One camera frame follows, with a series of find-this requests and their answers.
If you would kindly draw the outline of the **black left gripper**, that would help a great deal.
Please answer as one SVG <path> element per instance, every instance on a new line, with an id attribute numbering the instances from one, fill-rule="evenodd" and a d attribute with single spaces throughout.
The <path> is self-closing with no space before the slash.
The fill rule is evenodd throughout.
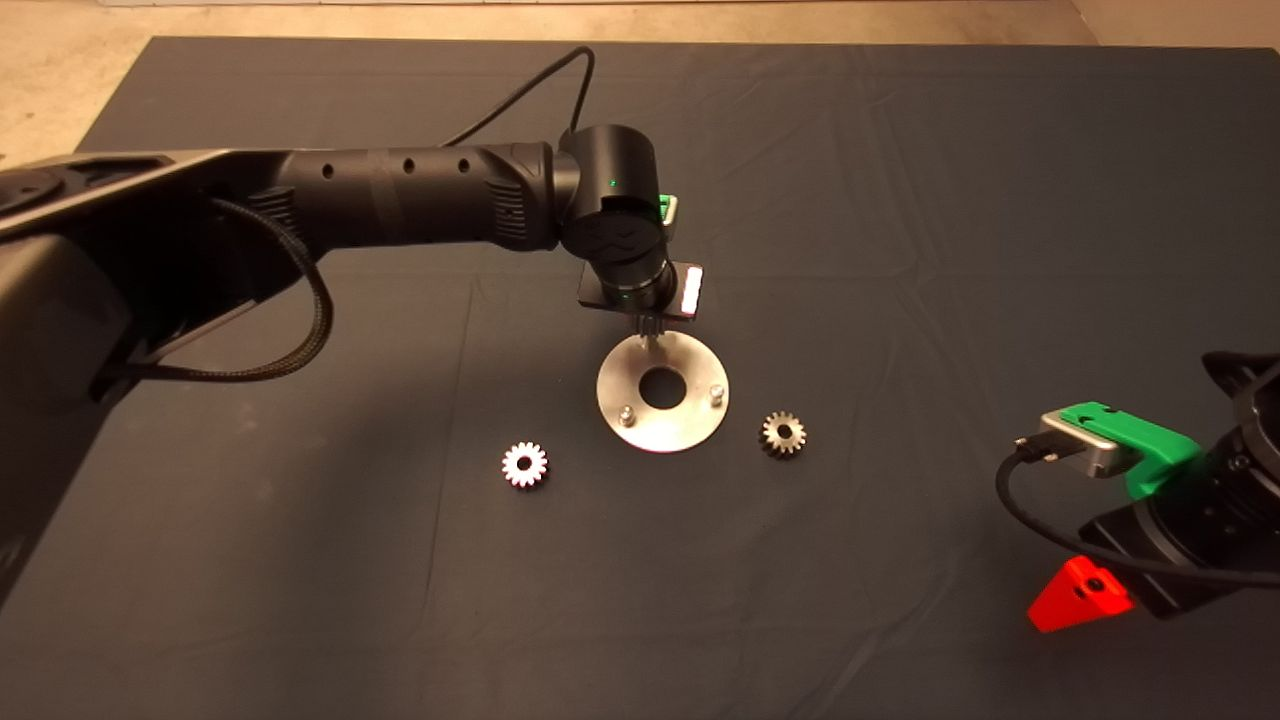
<path id="1" fill-rule="evenodd" d="M 704 268 L 666 261 L 658 273 L 637 284 L 605 282 L 590 265 L 582 269 L 577 301 L 581 306 L 663 322 L 692 322 L 699 313 Z"/>

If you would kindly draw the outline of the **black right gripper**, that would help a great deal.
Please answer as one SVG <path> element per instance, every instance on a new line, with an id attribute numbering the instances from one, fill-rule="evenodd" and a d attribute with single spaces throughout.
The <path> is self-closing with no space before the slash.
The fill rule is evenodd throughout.
<path id="1" fill-rule="evenodd" d="M 1082 541 L 1130 560 L 1201 571 L 1277 578 L 1277 477 L 1240 430 L 1225 434 L 1179 478 L 1151 496 L 1085 523 Z M 1087 556 L 1069 559 L 1039 591 L 1027 618 L 1052 633 L 1135 609 L 1126 587 Z"/>

